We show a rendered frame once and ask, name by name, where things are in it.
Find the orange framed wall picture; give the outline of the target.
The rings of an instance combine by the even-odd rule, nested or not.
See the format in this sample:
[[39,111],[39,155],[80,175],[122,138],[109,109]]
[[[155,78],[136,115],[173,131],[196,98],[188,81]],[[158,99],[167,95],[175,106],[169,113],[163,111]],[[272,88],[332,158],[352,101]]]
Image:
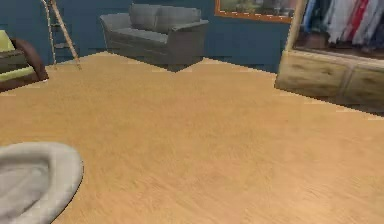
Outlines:
[[215,0],[214,15],[290,23],[299,0]]

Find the wooden ladder shelf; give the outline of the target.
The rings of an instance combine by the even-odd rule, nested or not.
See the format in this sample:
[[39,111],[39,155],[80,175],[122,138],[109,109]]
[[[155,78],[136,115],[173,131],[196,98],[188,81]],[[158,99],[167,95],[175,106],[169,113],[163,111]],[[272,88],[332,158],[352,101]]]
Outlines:
[[[57,5],[57,0],[40,0],[40,2],[45,10],[53,65],[56,66],[58,64],[56,51],[59,49],[68,49],[71,53],[72,61],[78,69],[81,69],[78,53]],[[57,32],[60,32],[63,36],[62,42],[55,40]]]

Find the wooden wardrobe with clothes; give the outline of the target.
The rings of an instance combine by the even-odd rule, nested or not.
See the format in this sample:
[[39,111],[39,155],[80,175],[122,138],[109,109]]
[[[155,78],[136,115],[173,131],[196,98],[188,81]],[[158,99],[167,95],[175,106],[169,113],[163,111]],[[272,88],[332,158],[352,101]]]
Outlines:
[[275,87],[384,117],[384,0],[298,0]]

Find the grey sofa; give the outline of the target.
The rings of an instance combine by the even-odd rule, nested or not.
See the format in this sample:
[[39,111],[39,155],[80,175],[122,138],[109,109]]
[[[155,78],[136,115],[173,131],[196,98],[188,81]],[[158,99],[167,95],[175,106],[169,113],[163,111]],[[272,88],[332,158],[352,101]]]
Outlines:
[[197,8],[132,3],[100,16],[106,50],[178,72],[200,62],[208,20]]

